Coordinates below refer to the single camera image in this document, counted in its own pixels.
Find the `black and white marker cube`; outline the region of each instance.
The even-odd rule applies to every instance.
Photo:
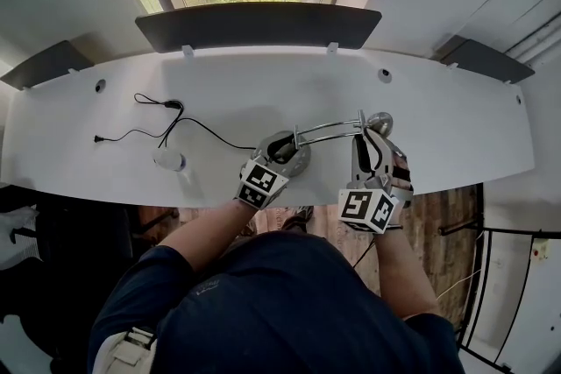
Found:
[[[379,188],[339,190],[338,219],[355,230],[383,234],[397,201]]]
[[[264,209],[287,184],[288,178],[250,159],[241,173],[236,198],[257,209]]]

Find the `person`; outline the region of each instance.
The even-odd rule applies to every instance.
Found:
[[[306,234],[309,208],[281,231],[234,242],[255,213],[229,201],[149,250],[99,314],[88,372],[103,372],[103,346],[132,328],[157,338],[152,373],[464,372],[402,229],[374,236],[379,297],[337,249]]]

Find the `wooden floor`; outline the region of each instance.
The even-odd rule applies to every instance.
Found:
[[[169,217],[146,234],[154,242],[160,241],[183,223],[203,215],[207,209],[180,208],[179,219]],[[140,215],[149,222],[161,208],[140,207]],[[291,215],[286,208],[270,208],[258,212],[255,226],[258,233],[281,228]],[[475,186],[463,187],[434,194],[417,195],[411,207],[401,216],[401,224],[437,295],[459,280],[472,274],[476,232],[461,230],[449,236],[440,236],[438,228],[470,222],[476,215]],[[357,232],[337,220],[337,206],[316,206],[314,217],[308,223],[308,233],[325,237],[354,265],[372,241],[372,235]],[[355,268],[365,284],[380,293],[378,259],[373,246]],[[458,328],[470,281],[462,282],[439,300],[444,316]]]

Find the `white pipe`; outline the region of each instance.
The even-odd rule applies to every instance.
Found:
[[[561,27],[561,14],[552,19],[549,23],[541,27],[539,30],[529,35],[525,40],[516,44],[516,46],[512,47],[508,52],[506,52],[506,55],[510,58],[518,60],[519,56],[527,52],[536,44],[539,44],[559,27]]]
[[[521,54],[516,60],[522,64],[526,64],[532,58],[539,55],[541,52],[546,50],[548,47],[553,46],[556,42],[561,39],[561,27],[557,28],[554,32],[550,33],[547,38],[538,42],[535,46],[528,49],[526,52]]]
[[[527,65],[532,67],[534,70],[538,70],[540,67],[545,66],[548,62],[553,61],[558,56],[561,56],[561,39],[528,61]]]

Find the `navy blue shirt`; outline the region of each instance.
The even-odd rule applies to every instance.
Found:
[[[452,325],[401,320],[319,237],[256,236],[198,279],[175,250],[149,250],[92,329],[89,372],[110,335],[156,330],[152,373],[463,372]]]

